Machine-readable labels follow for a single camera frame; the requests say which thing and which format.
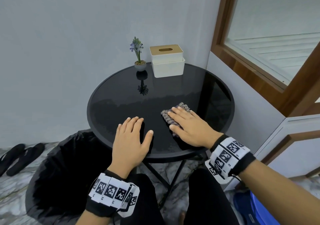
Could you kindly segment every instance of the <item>leg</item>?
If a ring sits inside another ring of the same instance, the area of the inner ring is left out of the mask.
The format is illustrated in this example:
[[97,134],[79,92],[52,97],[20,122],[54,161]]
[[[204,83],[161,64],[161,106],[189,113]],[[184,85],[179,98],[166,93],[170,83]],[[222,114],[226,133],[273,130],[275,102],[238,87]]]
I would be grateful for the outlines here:
[[197,169],[189,178],[188,224],[239,225],[220,184],[206,169]]
[[135,174],[128,182],[132,182],[140,189],[137,204],[130,217],[122,218],[121,225],[164,225],[164,220],[158,208],[154,186],[145,174]]

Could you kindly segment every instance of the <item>left hand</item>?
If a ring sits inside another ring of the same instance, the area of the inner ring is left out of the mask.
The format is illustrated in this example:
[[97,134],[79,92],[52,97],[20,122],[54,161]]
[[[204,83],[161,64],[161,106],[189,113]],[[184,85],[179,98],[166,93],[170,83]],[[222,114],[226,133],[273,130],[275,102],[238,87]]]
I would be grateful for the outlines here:
[[138,166],[149,151],[153,131],[146,134],[140,143],[140,129],[143,118],[127,118],[118,125],[115,141],[112,147],[112,163],[108,170],[126,179],[130,171]]

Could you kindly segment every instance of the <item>black slipper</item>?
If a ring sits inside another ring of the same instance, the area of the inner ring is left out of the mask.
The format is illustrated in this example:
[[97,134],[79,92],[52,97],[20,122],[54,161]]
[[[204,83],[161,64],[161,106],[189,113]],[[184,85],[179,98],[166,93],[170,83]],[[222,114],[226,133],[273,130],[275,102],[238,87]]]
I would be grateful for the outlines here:
[[38,143],[33,147],[24,150],[24,153],[19,157],[19,160],[14,166],[8,169],[7,175],[13,176],[23,170],[26,166],[36,160],[44,151],[44,144]]
[[7,171],[13,162],[23,153],[25,144],[18,144],[7,151],[0,158],[0,177]]

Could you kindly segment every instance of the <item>potted plant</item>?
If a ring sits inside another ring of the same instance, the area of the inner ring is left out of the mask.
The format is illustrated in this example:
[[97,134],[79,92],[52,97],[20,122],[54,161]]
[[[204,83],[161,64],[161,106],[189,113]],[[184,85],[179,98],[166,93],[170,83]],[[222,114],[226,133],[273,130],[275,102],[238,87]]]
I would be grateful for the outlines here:
[[132,41],[132,44],[130,45],[131,46],[131,52],[135,52],[136,53],[136,56],[138,58],[138,60],[134,63],[134,67],[138,70],[138,71],[144,71],[146,69],[146,62],[145,61],[142,61],[140,59],[140,53],[141,53],[141,50],[143,49],[143,44],[141,43],[141,41],[134,37],[134,40]]

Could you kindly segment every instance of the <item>wrist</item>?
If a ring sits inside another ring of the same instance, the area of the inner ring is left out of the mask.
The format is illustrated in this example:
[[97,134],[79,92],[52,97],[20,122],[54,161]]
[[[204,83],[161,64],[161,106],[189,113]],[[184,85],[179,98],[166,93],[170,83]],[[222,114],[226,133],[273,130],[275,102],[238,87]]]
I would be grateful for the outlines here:
[[213,147],[213,145],[215,144],[215,142],[223,135],[223,133],[220,132],[216,132],[214,133],[212,136],[210,136],[210,140],[207,143],[207,145],[205,146],[206,148],[208,148],[209,150]]
[[115,173],[116,175],[120,176],[123,179],[126,179],[132,169],[123,166],[123,164],[119,165],[112,162],[110,166],[107,168],[107,170]]

